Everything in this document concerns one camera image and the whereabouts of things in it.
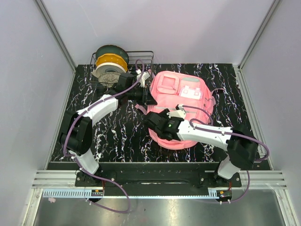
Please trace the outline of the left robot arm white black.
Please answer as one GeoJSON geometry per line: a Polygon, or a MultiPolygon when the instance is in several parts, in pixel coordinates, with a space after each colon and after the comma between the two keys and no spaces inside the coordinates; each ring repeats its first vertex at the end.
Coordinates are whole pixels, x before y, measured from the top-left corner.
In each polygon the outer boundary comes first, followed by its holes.
{"type": "Polygon", "coordinates": [[[85,181],[91,186],[100,184],[100,166],[91,151],[92,130],[106,115],[116,111],[123,101],[134,100],[139,105],[156,105],[145,81],[151,76],[149,71],[137,70],[137,75],[121,73],[118,81],[105,84],[104,94],[91,105],[78,110],[67,111],[63,117],[58,142],[66,157],[75,158],[85,181]]]}

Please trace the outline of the pink student backpack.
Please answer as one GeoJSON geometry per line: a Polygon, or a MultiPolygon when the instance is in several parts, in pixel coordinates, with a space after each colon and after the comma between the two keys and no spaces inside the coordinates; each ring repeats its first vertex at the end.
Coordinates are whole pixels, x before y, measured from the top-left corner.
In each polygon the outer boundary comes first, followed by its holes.
{"type": "MultiPolygon", "coordinates": [[[[148,112],[159,113],[166,108],[169,111],[175,111],[177,105],[183,104],[186,111],[185,119],[193,120],[193,123],[212,126],[211,115],[215,106],[215,98],[203,79],[182,73],[163,71],[155,76],[149,91],[158,104],[149,105],[146,110],[142,109],[140,105],[136,105],[136,108],[141,110],[145,116],[148,112]]],[[[170,150],[190,148],[197,144],[194,141],[163,140],[150,129],[149,134],[160,147],[170,150]]]]}

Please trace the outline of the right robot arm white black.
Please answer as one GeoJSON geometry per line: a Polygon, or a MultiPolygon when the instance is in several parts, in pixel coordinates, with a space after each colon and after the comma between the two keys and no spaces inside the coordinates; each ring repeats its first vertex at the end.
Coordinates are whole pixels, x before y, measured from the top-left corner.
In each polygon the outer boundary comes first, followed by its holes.
{"type": "Polygon", "coordinates": [[[146,114],[145,124],[163,140],[194,141],[226,151],[227,157],[213,173],[204,178],[201,186],[226,186],[236,173],[253,168],[258,143],[254,137],[248,136],[247,130],[241,126],[214,127],[193,123],[193,120],[187,120],[185,116],[184,109],[149,112],[146,114]]]}

